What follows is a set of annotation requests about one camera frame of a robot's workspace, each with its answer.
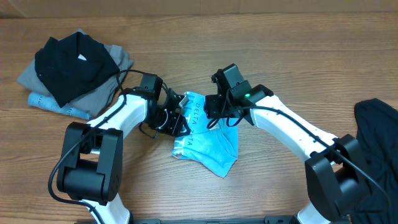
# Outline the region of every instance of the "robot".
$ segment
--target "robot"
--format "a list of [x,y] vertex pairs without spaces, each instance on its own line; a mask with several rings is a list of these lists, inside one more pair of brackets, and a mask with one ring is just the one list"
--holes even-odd
[[[139,86],[123,89],[119,83],[121,94],[115,105],[86,124],[74,122],[68,126],[61,159],[49,178],[50,195],[59,202],[85,206],[95,223],[184,223],[183,220],[134,220],[118,194],[123,168],[123,139],[135,126],[142,130],[142,123],[147,123],[157,134],[190,134],[185,117],[177,112],[187,104],[188,98],[167,88],[157,75],[128,71],[143,74]],[[206,96],[204,110],[207,117],[212,118],[208,128],[221,118],[227,118],[228,122],[229,118],[239,118],[229,125],[237,125],[245,119],[271,133],[304,163],[311,202],[293,216],[258,220],[190,220],[190,223],[349,223],[346,215],[376,190],[374,186],[387,196],[366,174],[368,166],[361,147],[351,135],[338,138],[311,125],[288,109],[264,85],[252,88],[235,64],[219,69],[211,80],[217,85],[218,93]],[[167,99],[164,105],[158,105],[162,88],[167,92]],[[80,154],[89,153],[99,154],[98,162],[80,159]],[[341,163],[343,167],[334,172],[332,165]],[[52,181],[56,171],[58,190],[67,193],[71,200],[54,194]]]

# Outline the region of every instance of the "wooden table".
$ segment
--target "wooden table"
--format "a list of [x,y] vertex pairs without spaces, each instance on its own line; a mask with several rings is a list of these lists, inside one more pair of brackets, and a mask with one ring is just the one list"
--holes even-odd
[[[135,69],[158,74],[178,93],[214,94],[209,75],[236,63],[252,86],[262,83],[315,126],[343,136],[356,135],[355,103],[379,98],[398,108],[397,21],[396,13],[0,20],[0,223],[91,219],[47,191],[65,128],[86,121],[28,106],[29,91],[16,82],[50,36],[82,28],[123,46]],[[123,85],[140,79],[129,74]],[[308,203],[303,164],[245,122],[225,179],[174,159],[172,148],[173,138],[154,141],[138,130],[125,139],[120,195],[136,218],[259,218]]]

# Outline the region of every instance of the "black fabric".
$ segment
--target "black fabric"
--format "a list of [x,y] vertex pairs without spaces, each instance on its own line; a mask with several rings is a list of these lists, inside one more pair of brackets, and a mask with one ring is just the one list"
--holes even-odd
[[[359,141],[369,175],[389,194],[392,207],[388,213],[352,215],[353,223],[398,223],[398,111],[378,100],[359,102],[354,107]],[[387,208],[387,200],[374,188],[356,210]]]
[[[80,54],[86,60],[79,59]],[[50,37],[35,54],[35,70],[59,107],[63,107],[102,85],[119,72],[119,67],[103,44],[76,32],[62,40]]]

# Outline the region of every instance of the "robotic arm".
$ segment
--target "robotic arm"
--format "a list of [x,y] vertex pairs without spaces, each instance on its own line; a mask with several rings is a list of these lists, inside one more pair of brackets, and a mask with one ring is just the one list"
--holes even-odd
[[[244,118],[275,136],[305,164],[311,203],[293,218],[289,217],[287,222],[326,224],[341,220],[371,193],[368,181],[336,156],[336,153],[342,154],[361,170],[367,171],[361,148],[354,137],[348,134],[337,138],[314,127],[289,110],[268,88],[262,85],[251,88],[235,64],[218,70],[212,80],[218,86],[218,94],[206,96],[204,110],[208,118],[239,118],[239,121]],[[100,215],[99,218],[92,208],[88,208],[97,223],[101,220],[106,224],[133,223],[132,213],[123,206],[118,194],[123,139],[133,127],[145,122],[150,128],[171,136],[190,134],[185,118],[175,112],[187,103],[188,98],[166,87],[166,103],[159,106],[157,100],[161,88],[159,77],[144,74],[140,87],[123,90],[118,102],[102,116],[87,124],[72,123],[66,130],[62,156],[85,133],[126,102],[107,123],[96,129],[87,143],[79,146],[78,153],[65,159],[58,171],[59,191],[67,193],[72,200],[90,204]],[[80,153],[99,154],[98,162],[80,159]],[[333,172],[331,166],[342,162],[343,167]]]

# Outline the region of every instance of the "blue folded towel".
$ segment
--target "blue folded towel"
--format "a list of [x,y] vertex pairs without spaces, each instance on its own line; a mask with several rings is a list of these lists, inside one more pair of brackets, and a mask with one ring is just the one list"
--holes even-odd
[[238,127],[228,127],[221,119],[211,130],[203,108],[205,97],[186,92],[189,102],[183,108],[191,134],[175,138],[172,155],[177,159],[192,159],[201,162],[216,175],[224,178],[238,159]]
[[91,115],[89,113],[86,113],[84,111],[81,111],[79,109],[76,109],[70,104],[66,104],[62,108],[59,107],[58,103],[55,101],[55,99],[51,96],[44,96],[35,92],[32,92],[28,99],[27,99],[27,104],[31,106],[36,106],[38,108],[42,108],[45,110],[53,111],[56,113],[60,114],[65,114],[69,116],[74,116],[77,118],[82,118],[82,119],[90,119]]

